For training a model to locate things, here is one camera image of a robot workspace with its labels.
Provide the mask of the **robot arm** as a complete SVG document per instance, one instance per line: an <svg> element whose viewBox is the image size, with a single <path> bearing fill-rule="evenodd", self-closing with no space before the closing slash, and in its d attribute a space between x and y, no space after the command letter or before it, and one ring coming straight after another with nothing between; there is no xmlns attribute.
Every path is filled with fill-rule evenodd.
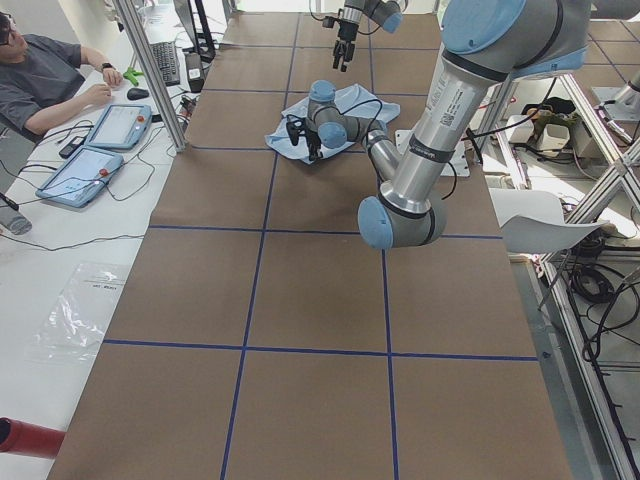
<svg viewBox="0 0 640 480"><path fill-rule="evenodd" d="M362 238L379 250L428 244L446 225L432 189L487 90L509 77L580 68L590 16L588 1L452 1L426 107L404 152L380 121L340 113L324 80L312 84L306 117L288 126L289 138L305 137L313 160L321 147L361 144L382 180L359 206Z"/></svg>
<svg viewBox="0 0 640 480"><path fill-rule="evenodd" d="M401 25L408 1L352 0L345 1L336 16L323 19L324 28L338 23L337 39L333 48L332 67L346 72L355 52L355 43L363 16L388 33L394 33Z"/></svg>

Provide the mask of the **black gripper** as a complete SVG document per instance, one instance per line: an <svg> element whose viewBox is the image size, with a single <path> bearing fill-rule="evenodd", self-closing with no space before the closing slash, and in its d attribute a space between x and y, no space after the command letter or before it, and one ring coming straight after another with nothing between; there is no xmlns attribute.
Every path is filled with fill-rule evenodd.
<svg viewBox="0 0 640 480"><path fill-rule="evenodd" d="M322 143L319 138L318 133L313 130L310 126L305 127L305 138L307 147L309 149L309 160L315 161L315 153L317 159L322 159L323 154L321 151Z"/></svg>
<svg viewBox="0 0 640 480"><path fill-rule="evenodd" d="M345 19L338 19L338 23L339 30L335 45L336 50L334 49L333 51L332 68L338 69L340 64L340 71L346 72L349 65L349 59L346 53L352 51L355 47L354 42L357 37L357 24Z"/></svg>

